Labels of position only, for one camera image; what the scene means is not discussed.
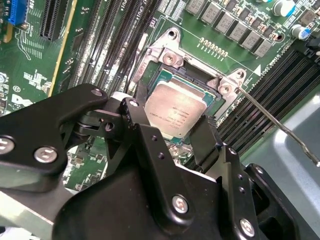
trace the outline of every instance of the black dimm slot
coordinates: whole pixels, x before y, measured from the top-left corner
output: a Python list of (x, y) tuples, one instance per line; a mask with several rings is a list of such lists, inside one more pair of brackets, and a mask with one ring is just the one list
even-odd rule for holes
[(131, 68), (130, 63), (132, 63), (136, 57), (136, 52), (137, 52), (139, 43), (141, 41), (141, 38), (143, 36), (143, 33), (145, 33), (148, 30), (148, 27), (161, 2), (162, 2), (161, 0), (153, 0), (153, 1), (149, 1), (148, 4), (146, 5), (143, 11), (143, 14), (140, 18), (140, 21), (136, 27), (136, 30), (134, 31), (130, 39), (130, 42), (127, 46), (127, 50), (125, 51), (119, 63), (119, 68), (107, 92), (108, 94), (119, 89), (119, 87), (122, 84), (123, 78), (130, 71), (130, 68)]
[[(90, 18), (89, 20), (89, 23), (88, 23), (88, 31), (86, 31), (85, 33), (85, 36), (83, 38), (83, 41), (80, 45), (80, 48), (79, 48), (79, 51), (78, 51), (78, 56), (80, 57), (78, 60), (77, 60), (77, 64), (74, 68), (74, 74), (72, 75), (72, 78), (69, 82), (69, 86), (68, 88), (73, 88), (75, 87), (78, 82), (82, 82), (82, 77), (84, 74), (82, 74), (81, 76), (78, 76), (78, 73), (80, 72), (80, 69), (82, 68), (83, 64), (82, 64), (82, 57), (84, 56), (85, 54), (85, 51), (86, 51), (86, 48), (88, 47), (88, 44), (89, 44), (89, 40), (90, 40), (90, 36), (93, 34), (93, 31), (94, 31), (94, 27), (95, 27), (95, 23), (96, 23), (96, 19), (98, 17), (98, 13), (99, 13), (99, 9), (100, 9), (100, 6), (101, 4), (103, 3), (104, 0), (96, 0), (94, 2), (94, 5), (93, 5), (93, 8), (92, 8), (92, 17)], [(104, 18), (106, 17), (106, 14), (107, 14), (107, 8), (105, 8), (105, 11), (103, 11), (103, 16), (101, 18), (101, 21), (100, 23), (102, 24), (104, 22)], [(88, 67), (88, 64), (85, 64), (84, 65), (84, 69), (83, 71), (85, 71)]]
[(127, 35), (129, 33), (130, 27), (132, 25), (134, 18), (137, 16), (139, 6), (141, 5), (142, 1), (143, 0), (138, 0), (130, 3), (130, 9), (131, 9), (130, 15), (129, 17), (124, 18), (125, 22), (122, 24), (120, 28), (117, 29), (119, 30), (121, 35), (119, 37), (113, 38), (113, 40), (111, 41), (113, 43), (113, 46), (109, 51), (110, 54), (108, 54), (108, 57), (105, 58), (105, 61), (103, 63), (103, 66), (105, 66), (105, 68), (101, 69), (98, 75), (98, 79), (99, 79), (98, 87), (102, 89), (106, 85), (109, 77), (109, 74), (107, 72), (109, 72), (112, 69), (125, 40), (127, 40)]
[[(281, 120), (320, 83), (320, 69), (291, 47), (251, 91), (275, 118)], [(230, 113), (218, 131), (222, 139), (240, 155), (267, 133), (274, 124), (247, 99)]]
[[(307, 88), (302, 88), (302, 92), (298, 94), (298, 97), (296, 97), (293, 101), (289, 101), (289, 105), (287, 106), (289, 109), (293, 109), (297, 104), (299, 104), (300, 101), (304, 99), (316, 86), (320, 84), (320, 76), (317, 77), (315, 81), (313, 81)], [(287, 111), (282, 111), (277, 118), (282, 119), (286, 116)], [(274, 124), (272, 122), (269, 122), (269, 124), (263, 128), (260, 131), (260, 134), (257, 134), (253, 139), (250, 141), (246, 141), (246, 144), (243, 144), (239, 146), (240, 151), (239, 154), (242, 155), (246, 152), (254, 143), (256, 143), (259, 140), (259, 137), (261, 137), (264, 133), (272, 130), (274, 128)]]
[[(95, 62), (94, 65), (91, 65), (87, 69), (87, 71), (86, 71), (86, 73), (84, 75), (85, 76), (84, 77), (85, 83), (89, 83), (93, 78), (93, 75), (95, 73), (95, 69), (96, 69), (97, 64), (98, 64), (98, 60), (101, 57), (102, 51), (104, 49), (104, 46), (105, 46), (107, 40), (111, 37), (112, 27), (113, 27), (113, 25), (115, 23), (116, 16), (117, 16), (117, 14), (119, 12), (119, 9), (121, 7), (121, 1), (122, 0), (112, 1), (112, 5), (110, 7), (110, 11), (108, 13), (107, 20), (105, 21), (105, 25), (104, 25), (103, 30), (102, 30), (102, 34), (101, 34), (101, 36), (100, 36), (100, 38), (98, 40), (98, 43), (97, 43), (97, 45), (96, 45), (96, 47), (94, 49), (94, 52), (93, 52), (93, 56), (92, 56), (92, 58), (90, 60), (92, 62), (94, 62), (94, 61), (96, 61), (96, 62)], [(126, 12), (129, 10), (128, 5), (129, 4), (127, 4), (125, 6), (125, 8), (124, 8), (124, 13), (123, 13), (124, 15), (126, 15)]]
[[(251, 91), (251, 95), (254, 97), (254, 99), (256, 100), (260, 100), (262, 99), (262, 105), (264, 106), (264, 103), (267, 101), (268, 97), (268, 92), (266, 91), (266, 89), (272, 89), (274, 90), (273, 85), (277, 85), (276, 81), (281, 77), (281, 75), (283, 75), (285, 73), (285, 71), (288, 69), (288, 66), (290, 66), (291, 64), (293, 64), (296, 60), (297, 60), (298, 54), (296, 55), (296, 57), (294, 57), (293, 55), (288, 59), (288, 61), (283, 62), (280, 64), (280, 68), (278, 71), (274, 71), (270, 77), (268, 78), (268, 81), (265, 82), (264, 84), (262, 84), (262, 86), (264, 87), (259, 87), (258, 89), (253, 89)], [(243, 125), (246, 125), (248, 123), (248, 119), (247, 117), (250, 117), (251, 115), (248, 113), (251, 113), (252, 111), (254, 111), (256, 108), (255, 106), (253, 106), (249, 101), (246, 102), (245, 104), (240, 104), (239, 105), (239, 109), (237, 110), (237, 116), (236, 119), (230, 123), (229, 128), (225, 127), (225, 124), (223, 124), (224, 128), (219, 128), (219, 132), (221, 134), (221, 138), (223, 140), (228, 139), (228, 141), (230, 140), (231, 136), (234, 136), (231, 133), (237, 133), (236, 131), (239, 130), (239, 128), (242, 128)]]
[[(298, 68), (296, 69), (296, 71), (294, 72), (289, 72), (288, 75), (286, 75), (285, 77), (288, 79), (295, 79), (295, 77), (301, 73), (301, 70), (307, 65), (307, 61), (304, 61), (302, 64), (294, 64), (297, 65)], [(273, 96), (277, 96), (280, 92), (283, 91), (283, 89), (285, 87), (287, 87), (288, 85), (286, 85), (285, 82), (281, 82), (279, 85), (277, 85), (277, 87), (273, 90), (272, 95)], [(264, 94), (262, 94), (260, 97), (256, 98), (256, 99), (262, 99), (262, 101), (260, 102), (261, 105), (263, 105), (264, 107), (268, 107), (270, 105), (270, 102), (274, 101), (273, 98), (268, 97), (268, 92), (265, 92)], [(256, 120), (255, 115), (258, 115), (260, 113), (260, 111), (258, 109), (256, 109), (255, 107), (252, 107), (252, 113), (250, 115), (247, 115), (243, 122), (245, 122), (245, 124), (248, 126), (251, 122)], [(240, 129), (242, 128), (241, 125), (238, 125), (233, 131), (240, 131)], [(226, 142), (228, 142), (230, 139), (229, 137), (227, 137), (225, 139)]]
[[(291, 103), (291, 99), (294, 97), (295, 94), (300, 94), (301, 89), (307, 88), (308, 86), (304, 87), (306, 84), (305, 81), (299, 81), (297, 79), (309, 79), (310, 76), (314, 75), (318, 70), (314, 68), (313, 70), (310, 70), (303, 74), (303, 72), (296, 70), (296, 72), (302, 73), (302, 76), (294, 77), (292, 76), (291, 79), (294, 79), (294, 84), (287, 84), (285, 86), (285, 89), (283, 91), (279, 91), (278, 93), (275, 93), (274, 95), (277, 96), (276, 98), (272, 98), (269, 101), (269, 104), (266, 104), (265, 106), (268, 108), (268, 111), (272, 113), (276, 118), (279, 120), (279, 113), (282, 110), (282, 105), (288, 106)], [(265, 122), (269, 123), (267, 118), (263, 113), (261, 113), (258, 109), (255, 109), (255, 115), (260, 115), (259, 121), (257, 123), (253, 124), (255, 129), (259, 129)], [(235, 143), (233, 143), (232, 146), (241, 146), (246, 139), (251, 139), (253, 134), (253, 131), (245, 131), (243, 134), (239, 135), (240, 138), (236, 140)]]
[[(261, 95), (265, 92), (265, 90), (267, 88), (270, 88), (274, 83), (275, 81), (279, 78), (279, 76), (285, 71), (285, 69), (290, 66), (298, 57), (298, 53), (293, 53), (293, 54), (290, 54), (290, 56), (288, 57), (288, 59), (286, 61), (281, 61), (280, 63), (280, 66), (279, 66), (279, 71), (273, 71), (273, 72), (270, 72), (271, 75), (269, 77), (269, 80), (268, 82), (265, 82), (264, 84), (260, 85), (258, 84), (258, 86), (254, 87), (250, 94), (254, 97), (254, 99), (258, 99), (261, 97)], [(245, 115), (248, 111), (248, 106), (250, 105), (249, 102), (246, 102), (245, 105), (242, 105), (241, 106), (237, 106), (237, 112), (240, 113), (239, 116), (237, 117), (237, 119), (235, 120), (232, 120), (230, 118), (228, 118), (228, 120), (230, 121), (230, 124), (222, 124), (220, 127), (219, 127), (219, 132), (221, 134), (221, 136), (223, 137), (223, 135), (225, 134), (226, 131), (229, 131), (230, 130), (230, 126), (235, 126), (237, 124), (238, 121), (242, 122), (242, 119), (241, 119), (241, 116)]]
[[(274, 96), (277, 96), (276, 98), (271, 98), (269, 99), (268, 103), (262, 104), (263, 106), (265, 106), (266, 108), (268, 108), (268, 111), (270, 113), (272, 113), (272, 115), (276, 116), (276, 118), (279, 120), (279, 110), (281, 110), (282, 105), (289, 105), (292, 96), (297, 92), (297, 89), (301, 89), (301, 87), (305, 84), (305, 82), (303, 81), (296, 81), (293, 85), (286, 85), (286, 89), (288, 89), (287, 91), (284, 89), (282, 91), (279, 91), (278, 93), (274, 93)], [(246, 142), (246, 139), (251, 139), (252, 138), (252, 134), (254, 133), (253, 130), (259, 129), (262, 126), (265, 126), (265, 123), (269, 123), (269, 121), (266, 121), (267, 118), (265, 117), (265, 115), (260, 112), (258, 109), (254, 109), (254, 111), (252, 112), (252, 114), (250, 114), (251, 116), (255, 116), (254, 120), (256, 122), (253, 122), (253, 124), (248, 125), (247, 129), (245, 131), (239, 131), (238, 133), (238, 138), (235, 142), (232, 143), (232, 146), (234, 147), (239, 147), (240, 145), (242, 145), (244, 142)]]

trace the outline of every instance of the pcie slot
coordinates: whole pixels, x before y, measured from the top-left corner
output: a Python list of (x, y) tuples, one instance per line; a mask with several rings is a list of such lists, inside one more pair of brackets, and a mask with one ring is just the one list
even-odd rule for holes
[[(113, 32), (113, 25), (116, 21), (117, 14), (119, 13), (119, 9), (121, 7), (121, 0), (115, 0), (112, 1), (110, 10), (108, 11), (107, 14), (107, 19), (105, 21), (101, 36), (95, 46), (93, 56), (90, 59), (92, 62), (92, 65), (87, 69), (86, 73), (84, 74), (84, 81), (85, 83), (89, 83), (91, 81), (96, 81), (99, 79), (99, 75), (94, 76), (96, 71), (100, 71), (100, 68), (102, 66), (105, 66), (105, 61), (103, 64), (101, 64), (101, 57), (103, 55), (107, 54), (106, 57), (110, 54), (110, 49), (112, 48), (112, 45), (114, 45), (114, 41), (109, 42), (109, 39), (111, 36), (117, 36), (118, 32), (116, 31), (115, 33)], [(121, 20), (119, 22), (119, 25), (122, 24), (123, 18), (127, 15), (127, 12), (130, 10), (129, 8), (129, 3), (127, 2), (123, 13)]]
[(46, 0), (40, 36), (49, 41), (59, 38), (67, 11), (68, 0)]
[(128, 34), (131, 30), (131, 26), (134, 22), (134, 18), (137, 16), (137, 13), (139, 11), (139, 6), (142, 4), (142, 0), (133, 1), (129, 4), (130, 8), (130, 14), (129, 16), (122, 16), (122, 21), (124, 20), (123, 24), (121, 24), (120, 27), (117, 29), (117, 33), (114, 35), (116, 38), (114, 38), (111, 42), (113, 43), (113, 46), (110, 48), (108, 52), (108, 56), (104, 59), (103, 66), (105, 68), (102, 68), (98, 74), (98, 86), (101, 88), (104, 88), (104, 86), (107, 83), (109, 72), (112, 69), (120, 50), (125, 42), (125, 40), (128, 37)]
[(122, 84), (123, 78), (125, 77), (125, 75), (128, 75), (128, 72), (132, 67), (131, 63), (133, 63), (136, 57), (136, 52), (142, 35), (147, 31), (153, 19), (153, 16), (155, 15), (161, 2), (161, 0), (153, 0), (149, 1), (145, 6), (144, 12), (138, 22), (136, 30), (133, 32), (133, 35), (126, 47), (126, 51), (124, 52), (124, 55), (120, 60), (118, 70), (114, 75), (113, 81), (108, 89), (108, 94), (118, 90)]
[(69, 88), (75, 87), (79, 83), (83, 82), (85, 76), (84, 73), (89, 66), (93, 48), (98, 41), (102, 25), (105, 23), (105, 19), (107, 17), (110, 1), (104, 7), (102, 16), (99, 17), (99, 12), (104, 2), (104, 0), (96, 0), (94, 2), (92, 8), (93, 16), (89, 20), (88, 29), (79, 48), (78, 56), (80, 56), (80, 59), (77, 61), (76, 67), (74, 68), (74, 74), (70, 80)]

